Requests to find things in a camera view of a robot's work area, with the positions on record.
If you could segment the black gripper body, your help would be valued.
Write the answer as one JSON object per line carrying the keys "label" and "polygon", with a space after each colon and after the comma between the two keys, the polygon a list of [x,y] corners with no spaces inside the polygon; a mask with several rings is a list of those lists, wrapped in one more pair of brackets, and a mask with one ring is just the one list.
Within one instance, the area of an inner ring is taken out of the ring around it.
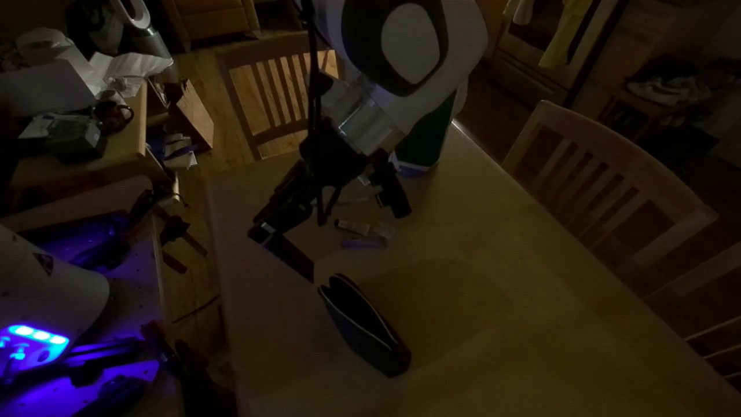
{"label": "black gripper body", "polygon": [[378,201],[389,207],[396,219],[412,213],[389,154],[378,148],[364,155],[330,120],[323,120],[301,141],[300,161],[287,169],[252,226],[267,233],[289,233],[310,215],[325,226],[342,188],[360,176],[369,176],[379,188]]}

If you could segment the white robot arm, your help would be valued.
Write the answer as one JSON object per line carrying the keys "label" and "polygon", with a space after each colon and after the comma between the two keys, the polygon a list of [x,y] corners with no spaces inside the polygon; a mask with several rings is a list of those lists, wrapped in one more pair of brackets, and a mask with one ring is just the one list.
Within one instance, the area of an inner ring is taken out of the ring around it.
{"label": "white robot arm", "polygon": [[356,176],[405,219],[410,201],[389,154],[454,102],[484,56],[478,0],[300,0],[300,13],[310,45],[309,138],[254,229],[325,222]]}

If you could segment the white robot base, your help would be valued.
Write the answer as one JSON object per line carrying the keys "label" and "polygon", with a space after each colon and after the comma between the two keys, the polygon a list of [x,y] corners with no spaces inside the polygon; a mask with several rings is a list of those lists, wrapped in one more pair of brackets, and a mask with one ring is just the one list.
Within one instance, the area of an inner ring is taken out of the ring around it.
{"label": "white robot base", "polygon": [[108,280],[0,227],[0,349],[19,369],[61,360],[102,315]]}

